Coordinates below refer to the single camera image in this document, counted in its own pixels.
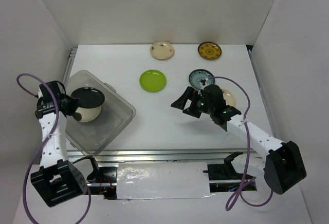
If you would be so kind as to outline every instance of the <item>plastic container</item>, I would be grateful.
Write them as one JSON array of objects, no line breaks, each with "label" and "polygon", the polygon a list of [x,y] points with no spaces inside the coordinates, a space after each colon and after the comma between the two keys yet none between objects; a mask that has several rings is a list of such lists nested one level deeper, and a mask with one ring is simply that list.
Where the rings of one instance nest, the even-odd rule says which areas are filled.
[{"label": "plastic container", "polygon": [[66,137],[85,155],[97,155],[126,128],[136,114],[135,108],[89,71],[78,71],[65,83],[67,95],[81,87],[93,87],[105,95],[99,116],[86,123],[67,117]]}]

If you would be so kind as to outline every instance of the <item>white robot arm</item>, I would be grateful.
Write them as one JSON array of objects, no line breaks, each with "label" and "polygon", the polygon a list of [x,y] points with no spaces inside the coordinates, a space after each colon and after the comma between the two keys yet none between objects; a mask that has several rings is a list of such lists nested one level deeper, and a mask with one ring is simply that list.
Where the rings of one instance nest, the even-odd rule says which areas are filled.
[{"label": "white robot arm", "polygon": [[40,168],[31,174],[31,183],[46,204],[53,207],[87,192],[86,181],[79,170],[69,161],[66,150],[66,116],[75,113],[79,100],[67,96],[63,84],[58,81],[46,83],[56,98],[59,107],[56,122],[55,105],[48,90],[40,85],[39,100],[35,116],[42,128],[43,140],[49,137],[43,147]]},{"label": "white robot arm", "polygon": [[[306,170],[298,146],[272,137],[248,120],[244,120],[241,112],[226,105],[223,92],[217,85],[205,85],[201,91],[187,87],[183,95],[171,107],[183,110],[184,114],[199,118],[202,113],[209,114],[212,121],[225,131],[235,134],[247,142],[247,131],[244,125],[248,122],[251,148],[265,161],[257,166],[263,169],[268,186],[277,194],[283,194],[306,177]],[[235,171],[242,173],[246,161],[245,155],[236,154],[230,158]]]}]

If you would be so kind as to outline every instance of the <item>plate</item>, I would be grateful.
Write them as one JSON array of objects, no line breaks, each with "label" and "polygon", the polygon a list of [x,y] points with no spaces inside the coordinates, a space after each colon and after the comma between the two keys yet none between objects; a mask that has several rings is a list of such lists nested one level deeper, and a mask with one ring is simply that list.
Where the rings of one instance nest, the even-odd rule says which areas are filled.
[{"label": "plate", "polygon": [[151,55],[158,60],[169,59],[174,52],[173,45],[167,42],[156,42],[150,48]]},{"label": "plate", "polygon": [[215,60],[222,55],[221,47],[212,42],[201,43],[197,48],[198,53],[206,60]]},{"label": "plate", "polygon": [[166,76],[159,70],[147,70],[142,73],[139,83],[142,88],[149,92],[157,92],[166,85]]}]

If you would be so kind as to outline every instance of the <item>wire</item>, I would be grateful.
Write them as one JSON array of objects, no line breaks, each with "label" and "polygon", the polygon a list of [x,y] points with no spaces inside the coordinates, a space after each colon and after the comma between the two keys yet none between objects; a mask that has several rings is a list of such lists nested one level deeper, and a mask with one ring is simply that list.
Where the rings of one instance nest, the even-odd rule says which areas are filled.
[{"label": "wire", "polygon": [[[26,89],[21,83],[20,83],[20,78],[22,76],[28,76],[28,77],[31,77],[35,80],[38,80],[46,89],[47,91],[49,92],[49,94],[51,95],[51,98],[54,102],[54,105],[55,105],[55,111],[56,111],[56,119],[55,119],[55,122],[53,124],[53,127],[52,129],[50,130],[49,134],[53,134],[53,132],[55,131],[56,127],[57,127],[57,124],[58,124],[58,119],[59,119],[59,107],[58,107],[58,104],[57,104],[57,101],[56,101],[56,98],[55,98],[55,95],[53,94],[53,92],[51,91],[51,89],[49,88],[49,86],[44,82],[42,81],[40,78],[38,78],[37,76],[34,76],[32,74],[29,74],[29,73],[22,73],[22,74],[19,74],[16,78],[16,81],[18,83],[18,85],[26,92],[28,92],[30,95],[34,96],[34,97],[38,97],[38,95],[35,95],[33,94],[32,92],[30,92],[28,89]],[[33,162],[36,160],[37,156],[39,155],[39,153],[42,151],[44,145],[49,141],[50,139],[50,136],[46,137],[45,140],[41,143],[40,147],[38,148],[38,150],[36,151],[35,155],[33,156],[30,164],[28,165],[27,167],[27,170],[26,170],[26,173],[25,173],[25,177],[24,177],[24,182],[23,182],[23,206],[24,206],[24,209],[25,209],[25,212],[26,212],[26,215],[27,217],[30,219],[30,221],[33,223],[33,224],[38,224],[38,222],[33,218],[28,206],[27,206],[27,199],[26,199],[26,186],[27,186],[27,180],[29,178],[29,174],[30,174],[30,171],[31,171],[31,168],[33,166]],[[87,192],[88,192],[88,195],[89,195],[89,200],[88,200],[88,206],[87,206],[87,209],[85,211],[85,213],[82,215],[82,217],[76,222],[76,224],[79,224],[82,222],[82,220],[86,217],[89,209],[90,209],[90,204],[92,202],[92,194],[90,192],[90,189],[87,187]]]},{"label": "wire", "polygon": [[[247,92],[244,90],[244,88],[241,87],[241,85],[238,84],[236,81],[234,81],[232,79],[229,79],[229,78],[226,78],[226,77],[210,77],[209,79],[224,79],[224,80],[230,81],[233,84],[235,84],[245,94],[245,96],[247,98],[247,101],[248,101],[248,106],[247,106],[246,111],[243,114],[243,120],[246,120],[247,114],[248,114],[248,112],[250,110],[251,102],[250,102],[250,97],[247,94]],[[226,202],[226,205],[225,205],[226,211],[230,211],[234,207],[234,205],[235,205],[235,203],[236,203],[236,201],[238,200],[239,197],[241,197],[242,200],[246,204],[248,204],[250,206],[253,206],[253,207],[261,207],[261,206],[264,206],[264,205],[268,204],[268,202],[270,202],[270,200],[272,199],[272,196],[273,196],[273,191],[271,191],[270,197],[264,203],[262,203],[262,204],[252,204],[252,203],[249,203],[249,202],[247,202],[242,197],[242,190],[243,190],[243,188],[246,187],[247,185],[251,184],[255,180],[255,178],[252,178],[247,183],[245,183],[246,176],[247,176],[247,171],[248,171],[248,166],[249,166],[249,160],[250,160],[251,144],[250,144],[250,132],[249,132],[249,128],[248,128],[248,122],[245,122],[244,125],[246,127],[246,133],[247,133],[247,156],[246,156],[246,164],[245,164],[245,168],[244,168],[244,171],[243,171],[243,174],[242,174],[242,179],[241,179],[241,183],[240,183],[239,188],[229,197],[229,199]]]}]

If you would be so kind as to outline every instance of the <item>purple cable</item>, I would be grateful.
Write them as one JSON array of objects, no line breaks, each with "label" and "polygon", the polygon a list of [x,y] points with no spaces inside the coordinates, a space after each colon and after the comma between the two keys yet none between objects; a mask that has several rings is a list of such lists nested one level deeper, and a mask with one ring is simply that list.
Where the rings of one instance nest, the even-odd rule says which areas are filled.
[{"label": "purple cable", "polygon": [[[245,120],[246,117],[247,117],[247,114],[248,114],[248,111],[250,110],[250,106],[251,106],[251,102],[250,102],[250,98],[249,98],[249,95],[247,94],[247,92],[244,90],[244,88],[241,87],[240,84],[238,84],[236,81],[232,80],[232,79],[229,79],[229,78],[226,78],[226,77],[211,77],[210,79],[225,79],[227,81],[230,81],[232,82],[233,84],[235,84],[237,87],[240,88],[240,90],[242,90],[242,92],[245,94],[247,100],[248,100],[248,106],[247,106],[247,109],[245,111],[245,113],[243,114],[243,119]],[[245,180],[246,180],[246,177],[247,177],[247,171],[248,171],[248,165],[249,165],[249,159],[250,159],[250,150],[251,150],[251,144],[250,144],[250,132],[249,132],[249,128],[248,128],[248,124],[247,122],[244,123],[245,127],[246,127],[246,133],[247,133],[247,157],[246,157],[246,164],[245,164],[245,168],[244,168],[244,171],[243,171],[243,174],[242,174],[242,179],[241,179],[241,183],[240,183],[240,186],[239,188],[229,197],[229,199],[227,200],[226,202],[226,205],[225,205],[225,210],[226,211],[230,211],[237,199],[239,197],[242,198],[242,200],[250,205],[250,206],[253,206],[253,207],[261,207],[261,206],[264,206],[266,205],[268,202],[270,202],[270,200],[272,199],[272,195],[273,195],[273,191],[271,191],[271,194],[270,194],[270,197],[262,204],[251,204],[249,202],[247,202],[243,197],[242,197],[242,190],[244,187],[246,187],[247,185],[251,184],[255,178],[252,178],[251,180],[248,181],[248,183],[245,183]]]},{"label": "purple cable", "polygon": [[[51,91],[51,89],[49,88],[49,86],[44,82],[42,81],[40,78],[32,75],[32,74],[29,74],[29,73],[21,73],[17,76],[16,78],[16,81],[18,83],[18,85],[26,92],[28,92],[30,95],[34,96],[34,97],[38,97],[38,95],[35,95],[33,94],[32,92],[30,92],[29,90],[27,90],[21,83],[20,83],[20,78],[22,76],[28,76],[28,77],[31,77],[31,78],[34,78],[36,80],[38,80],[41,84],[43,84],[45,86],[45,88],[47,89],[47,91],[50,93],[51,95],[51,98],[54,102],[54,105],[55,105],[55,111],[56,111],[56,119],[55,119],[55,123],[52,127],[52,129],[50,130],[50,134],[52,134],[56,127],[57,127],[57,124],[58,124],[58,119],[59,119],[59,107],[58,107],[58,104],[57,104],[57,101],[56,101],[56,98],[55,98],[55,95],[53,94],[53,92]],[[27,217],[30,219],[30,221],[33,223],[33,224],[38,224],[38,222],[33,218],[33,216],[31,215],[31,212],[27,206],[27,201],[26,201],[26,186],[27,186],[27,180],[29,178],[29,174],[30,174],[30,171],[31,171],[31,168],[33,166],[33,162],[36,160],[37,156],[39,155],[39,153],[42,151],[44,145],[48,142],[49,140],[49,137],[46,137],[45,140],[42,142],[41,146],[38,148],[37,152],[35,153],[35,155],[33,156],[32,158],[32,161],[30,162],[30,164],[28,165],[27,167],[27,170],[26,170],[26,173],[25,173],[25,177],[24,177],[24,183],[23,183],[23,205],[24,205],[24,209],[25,209],[25,212],[26,212],[26,215]],[[85,211],[85,213],[83,214],[83,216],[78,220],[78,222],[76,222],[76,224],[79,224],[80,222],[82,222],[82,220],[85,218],[85,216],[87,215],[89,209],[90,209],[90,204],[92,202],[92,195],[91,195],[91,192],[90,192],[90,189],[87,187],[87,191],[88,191],[88,195],[89,195],[89,200],[88,200],[88,206],[87,206],[87,209]]]}]

